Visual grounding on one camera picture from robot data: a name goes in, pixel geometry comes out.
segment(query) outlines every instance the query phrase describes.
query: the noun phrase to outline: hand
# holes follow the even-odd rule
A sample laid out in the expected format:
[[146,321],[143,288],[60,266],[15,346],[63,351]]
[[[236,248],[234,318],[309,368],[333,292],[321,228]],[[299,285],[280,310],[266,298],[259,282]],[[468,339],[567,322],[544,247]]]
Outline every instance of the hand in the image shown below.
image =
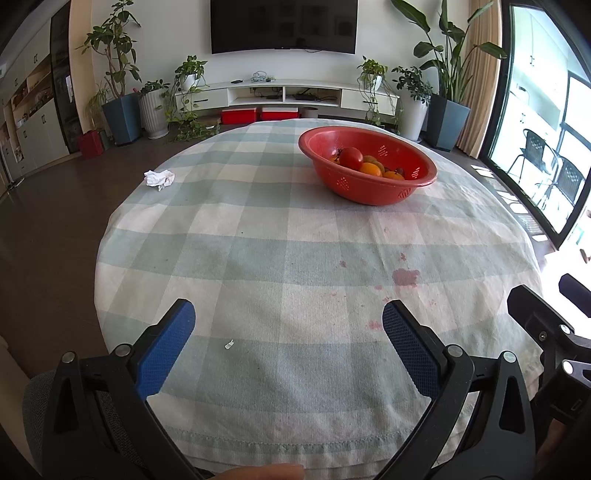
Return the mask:
[[303,465],[275,463],[265,466],[240,466],[214,477],[215,480],[304,480]]

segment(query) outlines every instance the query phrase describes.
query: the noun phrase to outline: white wall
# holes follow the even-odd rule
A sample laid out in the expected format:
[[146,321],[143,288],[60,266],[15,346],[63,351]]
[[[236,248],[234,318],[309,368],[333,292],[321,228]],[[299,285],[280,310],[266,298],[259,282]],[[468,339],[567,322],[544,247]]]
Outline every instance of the white wall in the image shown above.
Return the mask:
[[[112,0],[93,0],[92,23],[100,25],[111,11]],[[438,20],[441,0],[411,0],[423,11],[432,26],[433,40],[440,38]],[[357,66],[362,55],[390,67],[420,65],[424,60],[413,56],[414,46],[425,40],[425,33],[410,24],[390,0],[359,0],[357,54],[303,50],[257,50],[211,55],[210,0],[137,0],[131,12],[142,25],[129,25],[127,31],[137,40],[137,66],[143,81],[163,78],[171,81],[174,70],[187,55],[208,60],[208,83],[250,78],[263,70],[278,79],[310,79],[351,83],[356,85]],[[449,20],[465,28],[469,16],[469,0],[448,2]],[[104,59],[94,54],[95,78],[103,79]],[[436,85],[434,69],[427,76]],[[128,91],[139,84],[129,79]]]

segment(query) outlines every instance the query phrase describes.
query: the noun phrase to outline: red colander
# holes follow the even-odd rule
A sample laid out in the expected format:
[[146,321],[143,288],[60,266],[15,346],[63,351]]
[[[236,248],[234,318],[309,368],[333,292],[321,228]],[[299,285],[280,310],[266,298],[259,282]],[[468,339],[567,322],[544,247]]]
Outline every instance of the red colander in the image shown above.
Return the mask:
[[[336,194],[365,205],[391,205],[419,187],[431,185],[437,167],[418,148],[390,135],[356,127],[320,127],[300,136],[300,149],[312,159],[324,184]],[[402,168],[405,180],[374,177],[329,160],[339,150],[355,147],[390,170]]]

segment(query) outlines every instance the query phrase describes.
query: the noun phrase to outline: sliding glass door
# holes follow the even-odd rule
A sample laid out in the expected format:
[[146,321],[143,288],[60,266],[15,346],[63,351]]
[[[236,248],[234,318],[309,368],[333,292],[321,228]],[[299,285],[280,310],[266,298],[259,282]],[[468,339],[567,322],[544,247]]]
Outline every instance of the sliding glass door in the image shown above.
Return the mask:
[[[558,248],[586,211],[591,186],[588,70],[544,10],[511,1],[503,10],[504,46],[511,54],[491,121],[496,128],[481,158]],[[577,234],[591,237],[591,231]]]

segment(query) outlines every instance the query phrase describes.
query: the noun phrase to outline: tomato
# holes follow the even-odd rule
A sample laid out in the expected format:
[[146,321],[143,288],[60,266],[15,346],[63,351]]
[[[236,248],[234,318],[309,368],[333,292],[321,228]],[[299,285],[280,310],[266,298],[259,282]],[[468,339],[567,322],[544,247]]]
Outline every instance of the tomato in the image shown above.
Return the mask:
[[384,173],[384,178],[390,180],[404,180],[404,177],[396,171],[387,171]]
[[379,167],[369,162],[365,162],[363,165],[361,165],[359,171],[361,173],[366,173],[367,175],[373,175],[374,177],[382,176],[382,171],[379,169]]
[[363,154],[355,147],[347,147],[340,153],[339,161],[344,167],[359,170],[363,165]]

